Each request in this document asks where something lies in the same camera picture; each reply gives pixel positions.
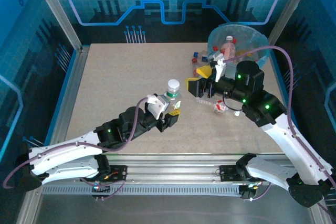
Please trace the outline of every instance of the yellow object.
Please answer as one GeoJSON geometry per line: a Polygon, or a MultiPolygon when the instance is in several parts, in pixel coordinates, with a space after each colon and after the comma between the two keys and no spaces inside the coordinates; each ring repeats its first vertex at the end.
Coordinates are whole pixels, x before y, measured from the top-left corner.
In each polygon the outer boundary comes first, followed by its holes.
{"type": "Polygon", "coordinates": [[[206,66],[202,66],[200,68],[196,69],[196,73],[198,73],[200,76],[202,76],[203,78],[209,78],[212,74],[212,69],[209,65],[206,66]]]}
{"type": "Polygon", "coordinates": [[[189,81],[198,81],[199,79],[200,79],[199,77],[185,79],[185,85],[187,86],[187,90],[189,88],[189,81]]]}
{"type": "Polygon", "coordinates": [[[242,55],[243,53],[248,52],[248,51],[249,51],[249,50],[243,50],[243,49],[238,50],[238,51],[237,51],[237,56],[242,55]]]}
{"type": "Polygon", "coordinates": [[[169,115],[176,116],[176,115],[179,115],[180,112],[181,112],[180,109],[177,109],[177,110],[170,112],[169,115]]]}

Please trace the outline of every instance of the clear plastic bowl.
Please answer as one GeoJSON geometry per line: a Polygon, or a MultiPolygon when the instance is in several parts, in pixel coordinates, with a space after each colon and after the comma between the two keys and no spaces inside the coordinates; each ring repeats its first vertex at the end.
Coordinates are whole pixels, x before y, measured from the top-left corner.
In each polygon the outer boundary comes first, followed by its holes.
{"type": "MultiPolygon", "coordinates": [[[[214,46],[220,49],[226,42],[226,36],[233,36],[233,38],[237,40],[235,43],[237,56],[257,47],[268,45],[268,39],[266,36],[258,32],[256,29],[238,23],[227,23],[218,26],[209,35],[208,52],[213,52],[214,46]]],[[[243,57],[235,63],[242,60],[253,60],[258,63],[260,68],[262,68],[268,60],[269,55],[269,49],[261,50],[252,55],[243,57]]]]}

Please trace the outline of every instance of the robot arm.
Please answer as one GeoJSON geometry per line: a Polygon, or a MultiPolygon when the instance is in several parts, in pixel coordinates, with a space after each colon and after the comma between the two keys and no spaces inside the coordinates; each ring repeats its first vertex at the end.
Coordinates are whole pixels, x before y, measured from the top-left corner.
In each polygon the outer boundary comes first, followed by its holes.
{"type": "Polygon", "coordinates": [[[169,105],[169,100],[164,95],[148,95],[143,100],[146,100],[145,111],[133,106],[117,119],[106,122],[83,136],[30,149],[18,158],[20,163],[33,159],[23,166],[19,186],[29,191],[59,179],[84,177],[100,182],[109,177],[111,170],[104,152],[119,151],[128,141],[154,127],[163,132],[179,118],[179,110],[163,116],[169,105]]]}
{"type": "Polygon", "coordinates": [[[210,64],[213,74],[208,78],[193,78],[188,81],[188,91],[195,97],[217,94],[243,104],[245,115],[276,141],[293,163],[294,168],[279,166],[247,154],[237,162],[237,169],[254,178],[264,179],[288,190],[301,205],[310,207],[323,198],[331,188],[328,175],[332,166],[327,163],[298,132],[293,136],[287,118],[287,110],[272,94],[264,90],[264,72],[253,61],[242,61],[237,65],[235,79],[221,76],[216,78],[216,64],[210,64]],[[313,154],[324,169],[311,157],[313,154]]]}

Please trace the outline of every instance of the table surface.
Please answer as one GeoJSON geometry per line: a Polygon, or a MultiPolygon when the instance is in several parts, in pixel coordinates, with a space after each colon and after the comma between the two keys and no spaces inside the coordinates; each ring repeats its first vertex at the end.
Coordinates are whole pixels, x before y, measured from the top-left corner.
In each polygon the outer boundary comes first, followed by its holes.
{"type": "MultiPolygon", "coordinates": [[[[172,128],[157,129],[132,141],[121,153],[265,153],[282,152],[255,123],[232,111],[213,113],[187,92],[193,52],[206,43],[92,44],[66,139],[81,136],[119,114],[147,94],[165,92],[166,83],[181,84],[181,116],[172,128]]],[[[265,90],[280,100],[270,60],[263,68],[265,90]]]]}

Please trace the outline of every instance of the white sticker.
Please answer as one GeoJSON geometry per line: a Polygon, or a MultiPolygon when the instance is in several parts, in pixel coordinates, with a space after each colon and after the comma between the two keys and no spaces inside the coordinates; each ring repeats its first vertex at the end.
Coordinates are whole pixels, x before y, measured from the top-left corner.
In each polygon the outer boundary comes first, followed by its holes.
{"type": "Polygon", "coordinates": [[[179,101],[179,102],[177,102],[177,104],[175,104],[175,106],[174,106],[174,109],[179,109],[180,108],[180,106],[181,106],[181,101],[179,101]]]}

